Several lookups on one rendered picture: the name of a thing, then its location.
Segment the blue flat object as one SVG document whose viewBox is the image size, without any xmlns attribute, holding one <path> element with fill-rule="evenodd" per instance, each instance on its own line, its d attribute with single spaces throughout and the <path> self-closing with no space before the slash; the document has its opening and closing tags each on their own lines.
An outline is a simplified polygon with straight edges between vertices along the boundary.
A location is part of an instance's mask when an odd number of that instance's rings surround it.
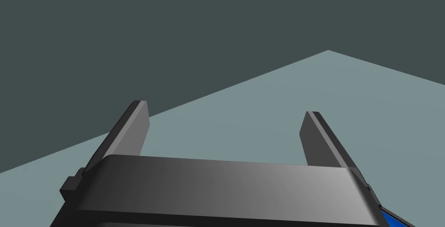
<svg viewBox="0 0 445 227">
<path fill-rule="evenodd" d="M 384 207 L 381 207 L 381 211 L 383 212 L 389 227 L 415 227 L 408 221 L 402 219 L 400 216 L 397 216 L 395 213 Z"/>
</svg>

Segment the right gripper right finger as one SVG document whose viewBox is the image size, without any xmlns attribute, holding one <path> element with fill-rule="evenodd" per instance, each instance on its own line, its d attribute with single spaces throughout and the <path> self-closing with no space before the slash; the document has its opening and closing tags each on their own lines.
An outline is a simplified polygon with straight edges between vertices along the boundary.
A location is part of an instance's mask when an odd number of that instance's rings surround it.
<svg viewBox="0 0 445 227">
<path fill-rule="evenodd" d="M 309 166 L 348 168 L 368 186 L 363 174 L 319 112 L 309 110 L 305 113 L 299 137 Z"/>
</svg>

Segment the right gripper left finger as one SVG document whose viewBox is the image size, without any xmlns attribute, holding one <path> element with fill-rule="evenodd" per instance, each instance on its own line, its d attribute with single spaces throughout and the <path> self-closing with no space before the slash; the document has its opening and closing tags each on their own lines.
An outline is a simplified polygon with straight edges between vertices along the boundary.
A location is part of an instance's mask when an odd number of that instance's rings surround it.
<svg viewBox="0 0 445 227">
<path fill-rule="evenodd" d="M 133 101 L 92 155 L 85 167 L 90 170 L 112 154 L 139 156 L 150 126 L 147 102 Z"/>
</svg>

